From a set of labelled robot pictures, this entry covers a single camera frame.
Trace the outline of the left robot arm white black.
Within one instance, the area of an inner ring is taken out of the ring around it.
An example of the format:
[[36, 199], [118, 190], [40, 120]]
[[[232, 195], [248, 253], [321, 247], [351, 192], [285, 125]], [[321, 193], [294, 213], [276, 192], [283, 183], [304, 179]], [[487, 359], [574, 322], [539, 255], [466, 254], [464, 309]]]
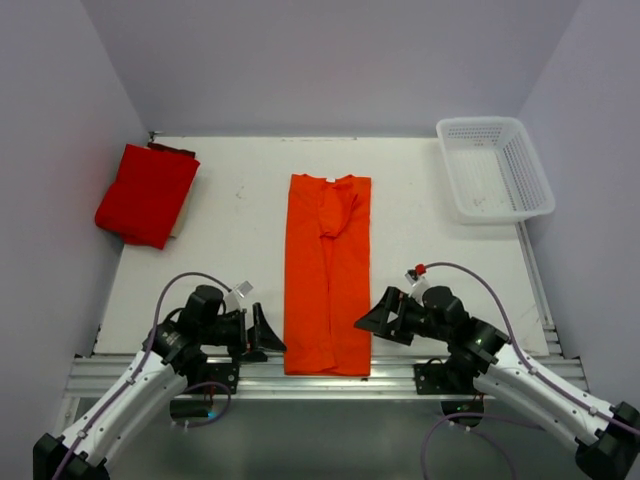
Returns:
[[94, 406], [61, 434], [36, 442], [34, 478], [108, 478], [125, 444], [175, 397], [231, 397], [241, 364], [285, 352], [261, 304], [242, 307], [251, 289], [248, 282], [199, 285], [184, 306], [156, 318], [141, 350]]

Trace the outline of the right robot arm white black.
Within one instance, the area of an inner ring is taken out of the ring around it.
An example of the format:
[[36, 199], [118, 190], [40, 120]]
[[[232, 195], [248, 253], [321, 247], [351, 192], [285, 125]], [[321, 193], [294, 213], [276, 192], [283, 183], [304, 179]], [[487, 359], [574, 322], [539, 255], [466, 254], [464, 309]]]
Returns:
[[520, 350], [506, 333], [471, 316], [447, 287], [431, 287], [421, 299], [389, 287], [354, 326], [402, 345], [417, 336], [445, 343], [444, 362], [414, 365], [417, 394], [493, 396], [572, 450], [591, 479], [623, 479], [638, 458], [636, 408], [578, 389]]

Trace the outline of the orange t shirt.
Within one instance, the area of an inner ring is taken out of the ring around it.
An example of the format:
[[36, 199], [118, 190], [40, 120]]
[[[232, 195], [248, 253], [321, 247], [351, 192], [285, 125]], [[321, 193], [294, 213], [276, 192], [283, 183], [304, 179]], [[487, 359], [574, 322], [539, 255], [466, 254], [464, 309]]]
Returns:
[[367, 377], [371, 306], [368, 177], [291, 178], [285, 230], [284, 371]]

